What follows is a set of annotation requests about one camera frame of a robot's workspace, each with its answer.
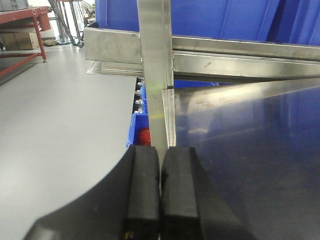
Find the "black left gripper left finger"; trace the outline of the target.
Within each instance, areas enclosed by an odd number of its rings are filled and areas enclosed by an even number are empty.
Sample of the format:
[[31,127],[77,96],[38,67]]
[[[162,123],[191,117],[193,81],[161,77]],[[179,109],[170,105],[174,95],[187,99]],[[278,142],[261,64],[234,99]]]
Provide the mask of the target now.
[[159,158],[131,145],[117,165],[74,201],[35,221],[26,240],[157,240]]

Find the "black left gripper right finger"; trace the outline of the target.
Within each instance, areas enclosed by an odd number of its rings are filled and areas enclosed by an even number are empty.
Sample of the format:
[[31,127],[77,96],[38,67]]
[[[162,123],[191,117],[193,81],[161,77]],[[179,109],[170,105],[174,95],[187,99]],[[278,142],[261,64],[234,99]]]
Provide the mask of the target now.
[[161,170],[163,240],[254,240],[202,167],[193,147],[170,147]]

